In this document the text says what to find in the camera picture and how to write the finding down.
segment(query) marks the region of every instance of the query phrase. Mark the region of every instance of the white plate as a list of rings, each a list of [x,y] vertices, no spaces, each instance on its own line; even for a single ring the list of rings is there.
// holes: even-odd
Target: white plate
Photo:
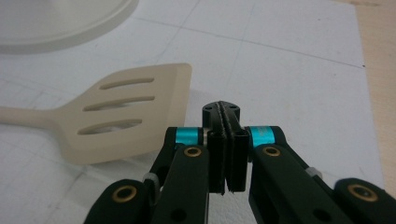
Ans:
[[[138,0],[12,0],[0,3],[0,53],[64,49],[117,27]]]

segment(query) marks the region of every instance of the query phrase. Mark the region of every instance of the white surface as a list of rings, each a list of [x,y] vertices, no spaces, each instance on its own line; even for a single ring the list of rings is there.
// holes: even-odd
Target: white surface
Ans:
[[[34,0],[0,2],[0,52],[64,49],[114,29],[138,0]]]
[[[225,100],[241,123],[278,125],[331,186],[383,186],[352,6],[333,1],[141,1],[112,32],[52,53],[0,55],[0,105],[53,108],[114,71],[192,65],[186,126]],[[0,223],[82,223],[110,183],[141,179],[156,153],[67,164],[50,133],[0,125]],[[211,195],[209,223],[255,223],[248,193]]]

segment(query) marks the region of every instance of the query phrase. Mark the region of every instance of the white table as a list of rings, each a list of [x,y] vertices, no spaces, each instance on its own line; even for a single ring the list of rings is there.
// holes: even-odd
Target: white table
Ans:
[[[329,185],[383,187],[354,7],[333,1],[142,0],[86,44],[0,55],[0,105],[53,108],[112,72],[180,62],[193,68],[186,126],[228,101],[244,126],[280,126]],[[106,186],[141,179],[155,157],[76,166],[50,133],[0,125],[0,223],[82,223]],[[209,223],[255,223],[248,193],[212,195]]]

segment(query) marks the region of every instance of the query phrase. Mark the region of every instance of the slotted spatula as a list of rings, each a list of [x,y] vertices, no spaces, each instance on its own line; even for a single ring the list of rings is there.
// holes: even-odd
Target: slotted spatula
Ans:
[[[161,149],[167,127],[183,126],[190,80],[186,63],[128,69],[59,108],[0,106],[0,122],[53,131],[75,164],[118,160]]]

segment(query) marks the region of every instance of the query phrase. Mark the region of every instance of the spatula handle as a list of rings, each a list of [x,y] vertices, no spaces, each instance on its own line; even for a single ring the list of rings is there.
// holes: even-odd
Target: spatula handle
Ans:
[[[0,106],[0,123],[48,129],[52,110]]]

